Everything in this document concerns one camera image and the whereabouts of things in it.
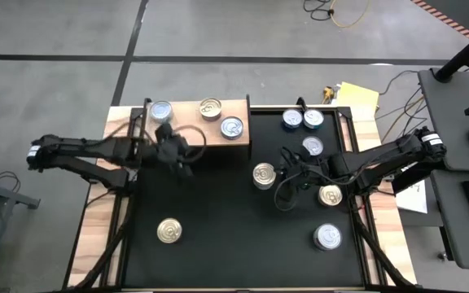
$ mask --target silver can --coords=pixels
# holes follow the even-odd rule
[[[157,123],[169,122],[173,118],[173,108],[168,102],[155,102],[150,107],[150,117]]]
[[[206,121],[216,121],[221,116],[221,103],[215,98],[206,98],[200,102],[200,115]]]
[[[156,235],[163,243],[175,243],[182,236],[182,227],[177,220],[167,218],[159,224],[159,227],[156,229]]]
[[[323,142],[316,137],[307,137],[301,143],[310,153],[310,155],[320,155],[323,152]]]
[[[321,186],[318,191],[318,200],[324,206],[334,207],[341,203],[343,195],[341,189],[336,185]]]
[[[282,120],[285,127],[289,129],[296,129],[301,125],[303,116],[300,111],[296,109],[287,109],[282,114]]]
[[[314,109],[309,109],[303,114],[303,123],[310,129],[318,129],[323,123],[323,114]]]
[[[235,140],[242,136],[243,122],[238,117],[227,117],[221,122],[221,135],[224,138]]]
[[[252,182],[261,190],[268,190],[276,179],[276,172],[271,164],[260,163],[252,170]]]
[[[341,232],[332,224],[323,224],[314,231],[314,244],[323,251],[330,251],[341,245]]]

